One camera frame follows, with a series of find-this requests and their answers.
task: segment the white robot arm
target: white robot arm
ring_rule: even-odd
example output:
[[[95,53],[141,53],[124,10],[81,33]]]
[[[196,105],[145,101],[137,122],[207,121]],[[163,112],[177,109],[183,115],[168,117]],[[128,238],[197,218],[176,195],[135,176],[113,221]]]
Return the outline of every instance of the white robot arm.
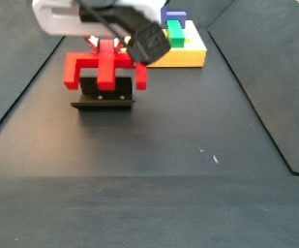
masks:
[[[160,9],[168,0],[33,0],[40,28],[51,35],[131,39],[124,46],[135,62],[156,61],[169,50]]]
[[[87,2],[91,2],[89,6],[95,8],[109,5],[131,6],[144,14],[148,20],[160,22],[160,8],[165,0],[91,0]],[[73,0],[33,0],[32,10],[40,28],[51,35],[113,37],[99,22],[81,21],[80,8]],[[113,23],[111,26],[120,35],[129,35],[119,24]]]

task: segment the black wall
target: black wall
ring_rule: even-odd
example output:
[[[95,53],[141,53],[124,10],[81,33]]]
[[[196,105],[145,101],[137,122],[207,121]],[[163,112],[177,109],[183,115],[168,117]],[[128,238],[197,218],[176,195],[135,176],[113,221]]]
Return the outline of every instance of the black wall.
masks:
[[[287,163],[299,172],[299,3],[236,0],[208,31]]]

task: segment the cable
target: cable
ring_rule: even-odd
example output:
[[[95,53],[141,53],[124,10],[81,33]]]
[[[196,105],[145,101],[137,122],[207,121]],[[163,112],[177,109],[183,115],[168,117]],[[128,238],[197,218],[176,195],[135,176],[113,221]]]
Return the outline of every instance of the cable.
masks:
[[[79,4],[79,6],[84,9],[84,11],[104,25],[104,27],[108,29],[108,31],[115,35],[120,43],[124,47],[127,47],[123,37],[116,32],[116,30],[109,26],[109,23],[107,20],[101,17],[101,15],[97,13],[96,10],[93,10],[87,4],[83,3],[81,0],[75,0],[75,2]]]

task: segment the floor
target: floor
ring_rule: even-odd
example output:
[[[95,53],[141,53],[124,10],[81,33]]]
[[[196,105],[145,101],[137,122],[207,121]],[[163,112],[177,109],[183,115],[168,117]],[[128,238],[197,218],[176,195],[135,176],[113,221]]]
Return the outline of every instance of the floor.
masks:
[[[69,106],[63,40],[0,124],[0,247],[299,247],[299,177],[200,35],[204,68],[149,69],[129,111]]]

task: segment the white mark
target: white mark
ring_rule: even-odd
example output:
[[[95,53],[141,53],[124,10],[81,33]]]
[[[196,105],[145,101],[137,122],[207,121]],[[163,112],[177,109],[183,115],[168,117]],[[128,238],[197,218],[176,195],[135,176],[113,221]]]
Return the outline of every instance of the white mark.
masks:
[[[216,156],[215,156],[215,155],[213,155],[213,160],[215,160],[216,164],[219,164],[219,161],[217,161],[217,159],[216,159]]]
[[[204,150],[201,150],[201,148],[197,146],[197,150],[200,151],[200,152],[204,152]]]

